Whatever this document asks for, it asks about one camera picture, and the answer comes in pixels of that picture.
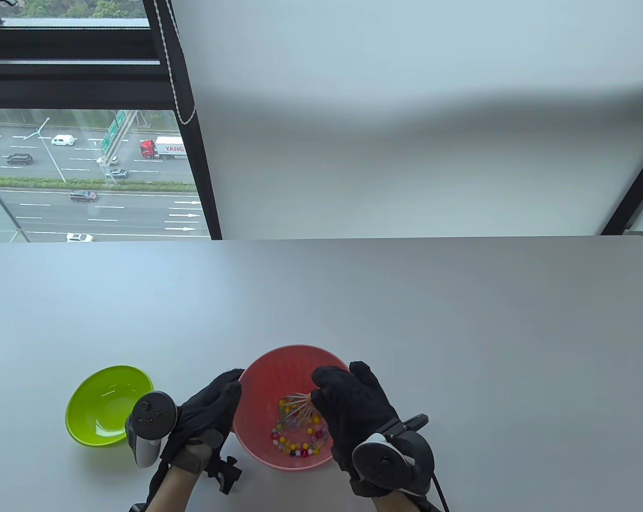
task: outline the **window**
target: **window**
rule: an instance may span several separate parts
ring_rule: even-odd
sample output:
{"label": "window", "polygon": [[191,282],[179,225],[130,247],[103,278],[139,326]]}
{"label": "window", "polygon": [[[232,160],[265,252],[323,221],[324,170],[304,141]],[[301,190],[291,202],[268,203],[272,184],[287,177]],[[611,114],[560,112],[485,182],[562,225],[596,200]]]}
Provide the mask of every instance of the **window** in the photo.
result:
{"label": "window", "polygon": [[9,18],[145,18],[141,0],[23,0],[16,7],[0,3],[0,17]]}
{"label": "window", "polygon": [[0,109],[0,211],[2,242],[210,235],[167,110]]}

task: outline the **green bowl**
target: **green bowl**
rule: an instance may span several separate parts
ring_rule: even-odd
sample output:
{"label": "green bowl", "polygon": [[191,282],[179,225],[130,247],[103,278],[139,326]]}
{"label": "green bowl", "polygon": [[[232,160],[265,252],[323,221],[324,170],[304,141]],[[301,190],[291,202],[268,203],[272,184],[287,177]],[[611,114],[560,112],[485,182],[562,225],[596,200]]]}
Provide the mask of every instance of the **green bowl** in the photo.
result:
{"label": "green bowl", "polygon": [[72,439],[84,446],[109,446],[126,437],[124,422],[143,395],[153,391],[148,375],[133,366],[97,371],[77,388],[65,411]]}

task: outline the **red truck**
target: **red truck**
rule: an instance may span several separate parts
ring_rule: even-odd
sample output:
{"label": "red truck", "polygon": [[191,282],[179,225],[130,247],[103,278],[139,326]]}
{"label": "red truck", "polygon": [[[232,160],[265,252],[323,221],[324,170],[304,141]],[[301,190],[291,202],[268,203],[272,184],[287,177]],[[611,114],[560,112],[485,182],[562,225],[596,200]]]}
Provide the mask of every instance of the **red truck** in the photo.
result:
{"label": "red truck", "polygon": [[153,141],[141,141],[141,156],[153,158],[186,158],[186,148],[181,137],[158,137]]}

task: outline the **black cable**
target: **black cable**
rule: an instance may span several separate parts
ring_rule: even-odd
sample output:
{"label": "black cable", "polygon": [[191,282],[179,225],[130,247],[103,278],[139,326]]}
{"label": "black cable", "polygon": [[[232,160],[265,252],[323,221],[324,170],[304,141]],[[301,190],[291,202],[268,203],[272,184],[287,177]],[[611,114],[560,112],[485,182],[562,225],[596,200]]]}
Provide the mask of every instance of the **black cable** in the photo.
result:
{"label": "black cable", "polygon": [[445,501],[445,495],[442,493],[442,488],[440,487],[440,483],[438,482],[438,478],[435,476],[435,473],[433,473],[433,483],[435,484],[436,490],[438,490],[438,496],[440,497],[442,507],[444,508],[445,512],[449,512],[449,507],[447,506],[447,502]]}

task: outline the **white car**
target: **white car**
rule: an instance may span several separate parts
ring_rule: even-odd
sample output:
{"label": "white car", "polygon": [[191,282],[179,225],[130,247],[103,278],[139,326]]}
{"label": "white car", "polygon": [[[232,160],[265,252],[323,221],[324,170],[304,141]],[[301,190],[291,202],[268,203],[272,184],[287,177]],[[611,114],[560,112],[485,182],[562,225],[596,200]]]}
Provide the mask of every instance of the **white car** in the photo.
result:
{"label": "white car", "polygon": [[93,242],[94,237],[91,235],[84,235],[82,233],[68,233],[66,237],[68,242]]}
{"label": "white car", "polygon": [[[104,158],[106,158],[106,157],[105,156],[99,156],[99,158],[96,159],[96,163],[101,165],[104,162]],[[113,156],[112,158],[110,158],[109,165],[117,165],[118,163],[120,163],[120,159],[117,158],[117,156]]]}
{"label": "white car", "polygon": [[74,146],[77,139],[72,135],[56,135],[51,139],[51,144],[54,146]]}

